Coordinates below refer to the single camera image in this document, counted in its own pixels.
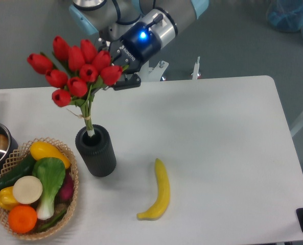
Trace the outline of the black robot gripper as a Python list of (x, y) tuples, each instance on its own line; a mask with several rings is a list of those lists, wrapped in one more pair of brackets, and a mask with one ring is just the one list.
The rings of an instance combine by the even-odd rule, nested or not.
[[(141, 67), (161, 48), (161, 42), (156, 35), (148, 29), (144, 22), (136, 23), (118, 40), (110, 42), (103, 38), (96, 40), (97, 50), (109, 51), (112, 63), (117, 66), (126, 67), (127, 74), (140, 71)], [(105, 90), (112, 88), (115, 91), (140, 87), (141, 79), (137, 74), (130, 78), (120, 75), (111, 75), (105, 80)]]

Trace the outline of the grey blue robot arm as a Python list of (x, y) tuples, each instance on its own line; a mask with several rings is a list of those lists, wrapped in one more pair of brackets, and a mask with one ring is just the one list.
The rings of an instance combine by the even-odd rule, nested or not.
[(99, 35), (99, 50), (115, 65), (127, 66), (112, 87), (123, 90), (141, 82), (162, 81), (169, 64), (149, 60), (196, 21), (209, 1), (73, 1), (69, 13), (87, 35)]

